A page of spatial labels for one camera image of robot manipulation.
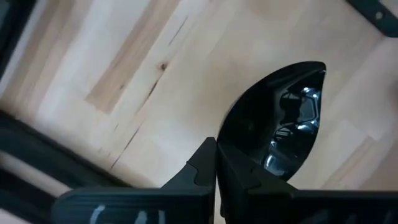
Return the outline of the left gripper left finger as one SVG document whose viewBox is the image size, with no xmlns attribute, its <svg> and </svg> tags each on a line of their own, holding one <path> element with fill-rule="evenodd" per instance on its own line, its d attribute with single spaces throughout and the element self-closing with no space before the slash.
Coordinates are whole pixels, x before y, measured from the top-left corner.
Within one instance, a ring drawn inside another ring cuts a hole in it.
<svg viewBox="0 0 398 224">
<path fill-rule="evenodd" d="M 71 190 L 53 205 L 52 220 L 54 223 L 213 223 L 216 156 L 216 141 L 208 137 L 161 188 Z"/>
</svg>

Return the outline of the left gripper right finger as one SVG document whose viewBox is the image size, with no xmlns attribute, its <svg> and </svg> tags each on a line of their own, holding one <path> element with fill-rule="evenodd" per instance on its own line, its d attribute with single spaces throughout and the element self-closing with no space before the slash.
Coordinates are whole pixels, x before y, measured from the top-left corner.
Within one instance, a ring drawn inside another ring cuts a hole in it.
<svg viewBox="0 0 398 224">
<path fill-rule="evenodd" d="M 234 147 L 218 152 L 227 223 L 397 223 L 397 192 L 299 190 Z"/>
</svg>

